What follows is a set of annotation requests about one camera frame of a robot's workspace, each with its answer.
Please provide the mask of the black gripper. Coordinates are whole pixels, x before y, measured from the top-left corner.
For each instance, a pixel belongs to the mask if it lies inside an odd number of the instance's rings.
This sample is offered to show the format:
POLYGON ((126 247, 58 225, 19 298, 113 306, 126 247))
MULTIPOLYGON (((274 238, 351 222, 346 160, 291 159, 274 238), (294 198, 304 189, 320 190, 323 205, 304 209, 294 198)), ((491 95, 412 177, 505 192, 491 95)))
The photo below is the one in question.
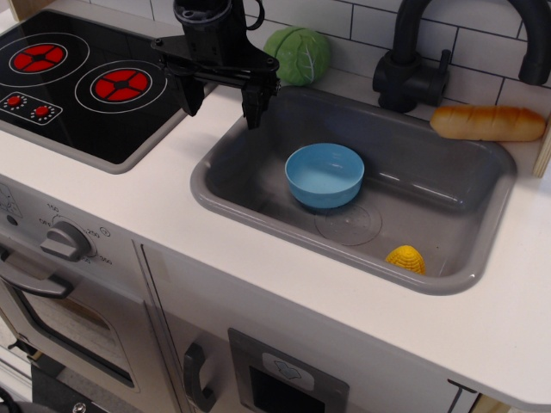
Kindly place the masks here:
POLYGON ((183 31, 152 42, 165 74, 176 80, 183 111, 197 114, 204 100, 204 83, 231 86, 242 89, 248 128, 258 128, 270 93, 280 88, 278 61, 251 44, 246 20, 240 17, 207 24, 185 22, 183 31))

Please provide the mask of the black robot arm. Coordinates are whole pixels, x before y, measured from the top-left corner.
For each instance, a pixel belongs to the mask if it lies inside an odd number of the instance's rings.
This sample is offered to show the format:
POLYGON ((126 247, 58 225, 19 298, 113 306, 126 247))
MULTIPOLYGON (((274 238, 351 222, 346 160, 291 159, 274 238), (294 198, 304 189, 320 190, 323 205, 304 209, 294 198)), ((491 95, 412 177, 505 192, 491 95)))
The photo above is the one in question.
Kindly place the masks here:
POLYGON ((167 84, 183 111, 194 116, 205 98, 205 85, 215 83, 239 89, 250 129, 260 126, 269 99, 276 96, 279 62, 253 46, 247 33, 259 28, 264 8, 258 2, 256 22, 248 25, 241 1, 175 1, 173 12, 183 34, 155 39, 167 84))

